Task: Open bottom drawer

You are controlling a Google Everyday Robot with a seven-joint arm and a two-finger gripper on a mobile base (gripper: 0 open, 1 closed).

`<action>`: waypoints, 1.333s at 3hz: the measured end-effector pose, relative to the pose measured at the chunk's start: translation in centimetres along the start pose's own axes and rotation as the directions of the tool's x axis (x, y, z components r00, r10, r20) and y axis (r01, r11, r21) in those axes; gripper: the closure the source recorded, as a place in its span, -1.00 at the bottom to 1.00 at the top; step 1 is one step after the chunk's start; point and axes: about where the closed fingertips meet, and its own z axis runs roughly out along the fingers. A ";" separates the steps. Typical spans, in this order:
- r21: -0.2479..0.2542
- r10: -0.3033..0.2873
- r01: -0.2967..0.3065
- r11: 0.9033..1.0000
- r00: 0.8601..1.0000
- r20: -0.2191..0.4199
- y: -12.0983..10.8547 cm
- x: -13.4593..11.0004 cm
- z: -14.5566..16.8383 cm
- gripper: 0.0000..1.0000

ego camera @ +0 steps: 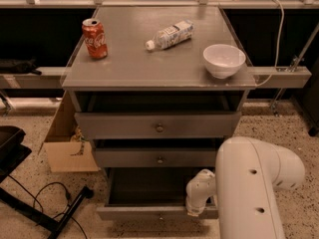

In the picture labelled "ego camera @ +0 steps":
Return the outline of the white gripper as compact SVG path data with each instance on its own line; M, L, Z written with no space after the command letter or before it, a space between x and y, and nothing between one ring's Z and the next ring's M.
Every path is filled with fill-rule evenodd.
M201 170L186 186L185 207L190 216L199 216L205 208L206 201L216 193L215 174Z

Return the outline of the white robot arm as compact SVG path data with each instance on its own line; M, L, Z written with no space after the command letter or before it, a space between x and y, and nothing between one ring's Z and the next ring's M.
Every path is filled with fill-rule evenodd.
M300 157L286 147L236 136L219 148L215 171L200 171L186 187L185 206L200 215L217 197L221 239L285 239L274 192L305 178Z

